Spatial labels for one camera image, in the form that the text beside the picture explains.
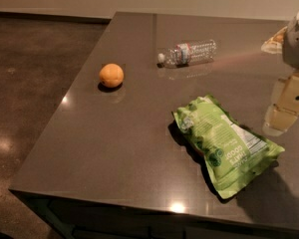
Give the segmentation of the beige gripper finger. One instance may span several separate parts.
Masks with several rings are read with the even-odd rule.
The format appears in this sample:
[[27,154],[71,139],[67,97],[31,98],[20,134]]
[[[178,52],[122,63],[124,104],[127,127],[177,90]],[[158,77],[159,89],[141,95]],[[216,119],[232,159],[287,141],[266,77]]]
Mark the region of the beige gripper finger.
[[274,85],[271,105],[264,118],[263,131],[271,136],[286,132],[299,118],[299,71],[279,78]]
[[269,54],[281,54],[283,52],[284,37],[287,27],[283,27],[261,46],[261,51]]

